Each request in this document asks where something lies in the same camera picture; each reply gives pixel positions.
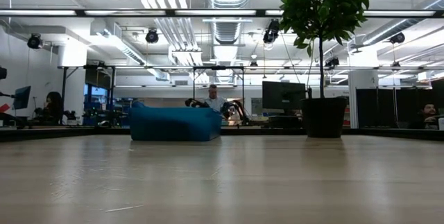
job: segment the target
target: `potted plant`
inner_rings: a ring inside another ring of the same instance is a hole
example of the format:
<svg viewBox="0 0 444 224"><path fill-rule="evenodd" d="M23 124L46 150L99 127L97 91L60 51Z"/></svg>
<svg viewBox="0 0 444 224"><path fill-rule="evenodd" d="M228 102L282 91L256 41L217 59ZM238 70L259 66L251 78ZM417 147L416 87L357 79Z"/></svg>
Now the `potted plant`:
<svg viewBox="0 0 444 224"><path fill-rule="evenodd" d="M323 42L351 40L356 27L365 22L364 7L369 0L282 0L280 28L298 36L294 46L307 49L313 58L314 42L319 41L320 98L302 101L302 113L309 137L340 137L346 107L345 98L324 97Z"/></svg>

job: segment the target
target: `man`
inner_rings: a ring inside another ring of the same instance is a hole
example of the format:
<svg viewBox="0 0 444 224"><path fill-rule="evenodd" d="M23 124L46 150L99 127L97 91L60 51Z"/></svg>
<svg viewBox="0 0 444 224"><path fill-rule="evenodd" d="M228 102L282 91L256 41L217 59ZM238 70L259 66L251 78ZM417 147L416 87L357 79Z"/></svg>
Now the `man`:
<svg viewBox="0 0 444 224"><path fill-rule="evenodd" d="M208 98L206 98L204 102L207 103L213 110L220 112L223 104L227 101L224 98L217 96L216 85L210 85L210 88L208 89Z"/></svg>
<svg viewBox="0 0 444 224"><path fill-rule="evenodd" d="M428 103L421 110L419 120L411 123L409 128L437 130L438 119L435 116L436 116L435 105L432 103Z"/></svg>

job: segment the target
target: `computer monitor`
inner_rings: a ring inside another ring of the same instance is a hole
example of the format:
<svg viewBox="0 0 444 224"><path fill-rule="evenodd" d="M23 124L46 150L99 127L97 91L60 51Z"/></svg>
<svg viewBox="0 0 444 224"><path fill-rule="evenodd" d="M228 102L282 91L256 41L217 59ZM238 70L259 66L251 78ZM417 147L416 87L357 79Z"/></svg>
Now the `computer monitor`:
<svg viewBox="0 0 444 224"><path fill-rule="evenodd" d="M14 104L13 104L15 110L26 109L28 107L30 93L31 93L31 86L15 90Z"/></svg>
<svg viewBox="0 0 444 224"><path fill-rule="evenodd" d="M305 84L262 82L262 108L300 110L300 100L305 99Z"/></svg>

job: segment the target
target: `blue bean bag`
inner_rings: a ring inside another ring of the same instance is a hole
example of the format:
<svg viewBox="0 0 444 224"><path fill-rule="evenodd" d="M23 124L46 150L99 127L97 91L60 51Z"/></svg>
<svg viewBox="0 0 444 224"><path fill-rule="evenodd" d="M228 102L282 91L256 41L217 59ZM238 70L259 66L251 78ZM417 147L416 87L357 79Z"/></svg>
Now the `blue bean bag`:
<svg viewBox="0 0 444 224"><path fill-rule="evenodd" d="M209 141L221 134L221 113L211 108L144 107L129 111L134 141Z"/></svg>

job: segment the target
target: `wooden table surface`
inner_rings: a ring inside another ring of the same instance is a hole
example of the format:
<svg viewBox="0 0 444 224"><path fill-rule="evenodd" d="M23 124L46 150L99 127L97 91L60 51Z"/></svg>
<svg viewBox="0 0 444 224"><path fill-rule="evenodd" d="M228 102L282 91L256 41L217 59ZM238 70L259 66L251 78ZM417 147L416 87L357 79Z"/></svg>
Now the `wooden table surface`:
<svg viewBox="0 0 444 224"><path fill-rule="evenodd" d="M444 146L344 136L0 144L0 223L443 223Z"/></svg>

